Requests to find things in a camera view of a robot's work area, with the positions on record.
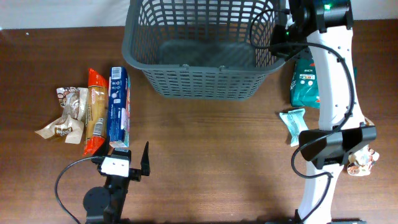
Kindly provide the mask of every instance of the white wall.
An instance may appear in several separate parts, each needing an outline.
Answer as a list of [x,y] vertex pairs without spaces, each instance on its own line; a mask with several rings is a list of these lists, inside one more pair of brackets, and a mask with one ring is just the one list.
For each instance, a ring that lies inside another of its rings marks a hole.
[[[398,0],[351,0],[354,19],[398,19]],[[0,0],[3,29],[123,26],[130,0]]]

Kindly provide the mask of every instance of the gray plastic basket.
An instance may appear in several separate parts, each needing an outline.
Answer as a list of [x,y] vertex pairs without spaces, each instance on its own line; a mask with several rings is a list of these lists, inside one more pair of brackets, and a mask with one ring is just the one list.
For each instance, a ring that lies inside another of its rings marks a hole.
[[[284,64],[249,44],[252,19],[285,0],[131,0],[122,52],[170,98],[245,100]],[[285,16],[270,12],[253,28],[266,45]]]

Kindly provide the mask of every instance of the candy wrapper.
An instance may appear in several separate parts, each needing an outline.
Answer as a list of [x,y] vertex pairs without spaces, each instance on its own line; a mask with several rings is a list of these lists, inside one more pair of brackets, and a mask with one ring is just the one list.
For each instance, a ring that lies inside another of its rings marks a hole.
[[58,100],[63,107],[62,116],[36,133],[44,139],[79,144],[84,130],[81,119],[86,113],[87,93],[87,88],[58,88]]
[[[371,120],[367,118],[365,118],[365,120],[366,125],[374,125]],[[369,146],[365,146],[358,152],[348,156],[350,164],[347,166],[347,173],[357,177],[369,175],[379,157],[379,153],[371,149]]]

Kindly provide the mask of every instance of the blue box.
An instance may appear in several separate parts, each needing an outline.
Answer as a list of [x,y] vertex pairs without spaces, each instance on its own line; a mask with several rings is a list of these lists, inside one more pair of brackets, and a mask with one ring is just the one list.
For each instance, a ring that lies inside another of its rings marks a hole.
[[124,67],[113,67],[109,76],[107,134],[112,147],[129,147],[130,77]]

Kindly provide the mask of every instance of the wood grain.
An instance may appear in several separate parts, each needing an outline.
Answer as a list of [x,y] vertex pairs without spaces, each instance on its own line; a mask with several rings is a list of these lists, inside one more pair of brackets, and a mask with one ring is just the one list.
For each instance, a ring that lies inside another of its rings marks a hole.
[[[290,168],[294,148],[277,113],[290,108],[293,64],[269,75],[244,102],[168,100],[121,55],[123,27],[3,30],[0,35],[0,223],[73,223],[55,201],[59,172],[82,158],[83,146],[48,142],[34,133],[62,113],[56,87],[86,86],[88,69],[105,77],[127,67],[131,147],[138,167],[150,142],[151,176],[130,184],[123,217],[155,222],[238,222],[291,217],[304,180]],[[381,158],[368,177],[342,173],[333,218],[370,224],[398,220],[398,21],[358,21],[354,66],[365,116],[376,123],[372,147]],[[318,110],[305,120],[316,128]],[[298,159],[303,170],[303,159]],[[60,182],[64,204],[83,221],[82,200],[104,178],[89,162]]]

